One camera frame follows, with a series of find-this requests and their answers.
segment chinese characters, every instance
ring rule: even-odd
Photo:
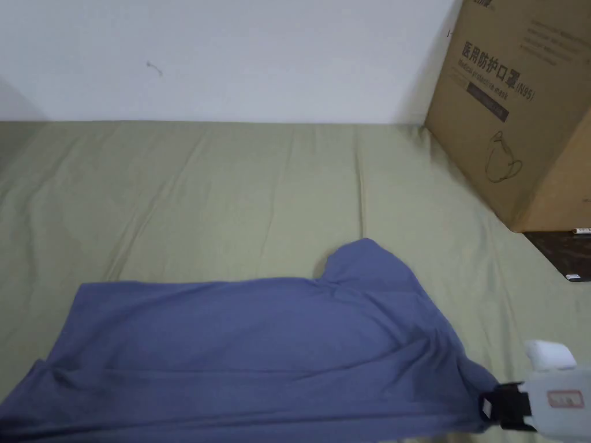
[[[470,60],[479,68],[484,69],[487,73],[490,74],[494,72],[497,79],[505,82],[509,88],[515,89],[515,85],[521,74],[500,63],[498,58],[482,51],[478,46],[474,46],[469,41],[466,41],[466,44],[464,45],[462,56]]]

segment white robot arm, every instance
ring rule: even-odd
[[[528,341],[534,371],[522,383],[480,396],[480,415],[503,429],[539,432],[548,439],[591,442],[591,367],[579,367],[560,343]]]

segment white wall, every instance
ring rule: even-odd
[[[422,122],[459,3],[0,0],[0,119]]]

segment blue t-shirt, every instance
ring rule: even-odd
[[[363,239],[318,280],[80,287],[1,441],[362,443],[481,432],[470,361],[413,273]]]

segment mattress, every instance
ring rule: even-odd
[[[424,128],[0,123],[0,148],[0,399],[83,282],[312,278],[361,237],[410,266],[499,380],[530,371],[530,338],[591,361],[591,284],[510,232]]]

